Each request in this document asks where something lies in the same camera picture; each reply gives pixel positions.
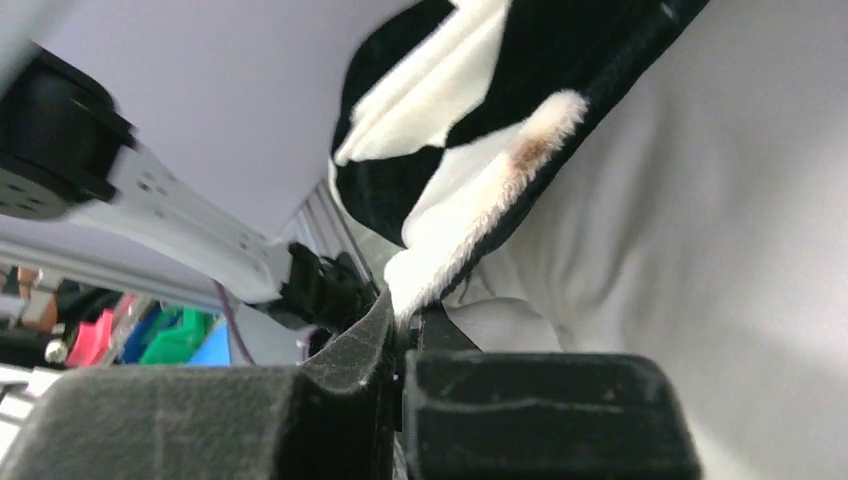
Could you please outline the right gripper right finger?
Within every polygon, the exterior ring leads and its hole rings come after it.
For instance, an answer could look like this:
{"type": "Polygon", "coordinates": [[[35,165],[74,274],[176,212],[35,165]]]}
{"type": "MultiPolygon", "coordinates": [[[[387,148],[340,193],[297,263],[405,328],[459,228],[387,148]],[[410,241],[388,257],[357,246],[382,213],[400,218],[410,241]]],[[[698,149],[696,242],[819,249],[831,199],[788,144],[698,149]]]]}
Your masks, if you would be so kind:
{"type": "Polygon", "coordinates": [[[627,354],[485,353],[440,305],[414,319],[404,456],[413,479],[698,479],[676,392],[627,354]]]}

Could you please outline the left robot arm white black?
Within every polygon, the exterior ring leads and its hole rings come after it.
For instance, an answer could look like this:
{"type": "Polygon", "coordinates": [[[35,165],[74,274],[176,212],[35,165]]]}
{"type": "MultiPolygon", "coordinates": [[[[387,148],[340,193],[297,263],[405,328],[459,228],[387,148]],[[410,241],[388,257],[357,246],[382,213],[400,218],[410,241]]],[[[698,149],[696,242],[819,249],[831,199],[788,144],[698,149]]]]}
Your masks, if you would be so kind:
{"type": "Polygon", "coordinates": [[[1,53],[1,213],[130,239],[292,329],[342,332],[377,294],[353,266],[267,238],[180,181],[98,82],[31,41],[1,53]]]}

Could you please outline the white pillow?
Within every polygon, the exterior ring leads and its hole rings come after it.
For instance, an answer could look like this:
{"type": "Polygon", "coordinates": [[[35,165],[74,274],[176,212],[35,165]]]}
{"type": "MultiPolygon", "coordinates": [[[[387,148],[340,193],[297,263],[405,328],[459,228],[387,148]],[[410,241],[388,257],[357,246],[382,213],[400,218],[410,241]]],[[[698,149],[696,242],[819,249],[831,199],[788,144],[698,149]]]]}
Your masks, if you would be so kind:
{"type": "Polygon", "coordinates": [[[478,272],[464,333],[652,359],[707,478],[845,478],[846,3],[709,3],[478,272]]]}

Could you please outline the black white checkered pillowcase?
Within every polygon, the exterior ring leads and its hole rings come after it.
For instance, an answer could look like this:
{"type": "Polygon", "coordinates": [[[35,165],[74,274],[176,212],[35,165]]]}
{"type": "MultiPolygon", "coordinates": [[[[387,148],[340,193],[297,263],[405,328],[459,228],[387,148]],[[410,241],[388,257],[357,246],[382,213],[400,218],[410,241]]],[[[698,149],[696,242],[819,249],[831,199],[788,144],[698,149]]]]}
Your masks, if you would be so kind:
{"type": "Polygon", "coordinates": [[[421,1],[354,54],[330,148],[335,200],[398,245],[407,319],[516,230],[700,1],[421,1]]]}

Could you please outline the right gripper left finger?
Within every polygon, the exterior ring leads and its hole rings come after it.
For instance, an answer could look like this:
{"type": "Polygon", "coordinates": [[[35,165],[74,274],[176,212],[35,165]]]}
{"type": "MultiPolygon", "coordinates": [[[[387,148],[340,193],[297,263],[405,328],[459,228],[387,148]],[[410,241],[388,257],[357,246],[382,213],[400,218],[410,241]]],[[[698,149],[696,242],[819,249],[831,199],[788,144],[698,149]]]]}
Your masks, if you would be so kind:
{"type": "Polygon", "coordinates": [[[388,479],[390,295],[299,366],[120,367],[61,375],[2,460],[5,479],[388,479]]]}

